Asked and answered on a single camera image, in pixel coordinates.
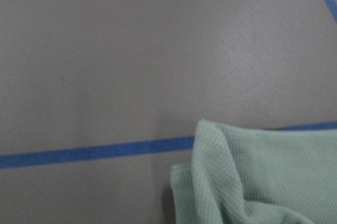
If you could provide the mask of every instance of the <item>ribbed fabric texture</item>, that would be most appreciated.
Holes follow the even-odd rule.
[[[337,130],[242,129],[202,120],[171,172],[177,224],[337,223]]]

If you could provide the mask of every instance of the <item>cloth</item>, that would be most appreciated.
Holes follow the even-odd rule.
[[[337,130],[202,120],[192,163],[171,172],[177,224],[337,223]]]

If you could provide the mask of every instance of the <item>green cloth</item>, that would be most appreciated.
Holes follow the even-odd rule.
[[[171,172],[177,224],[336,224],[337,130],[242,129],[202,120]]]

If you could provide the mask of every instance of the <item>towel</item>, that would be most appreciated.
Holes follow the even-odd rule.
[[[243,129],[202,120],[175,165],[177,224],[337,223],[337,130]]]

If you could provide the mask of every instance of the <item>fabric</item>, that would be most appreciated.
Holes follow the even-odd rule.
[[[242,129],[202,120],[171,172],[177,224],[337,223],[337,130]]]

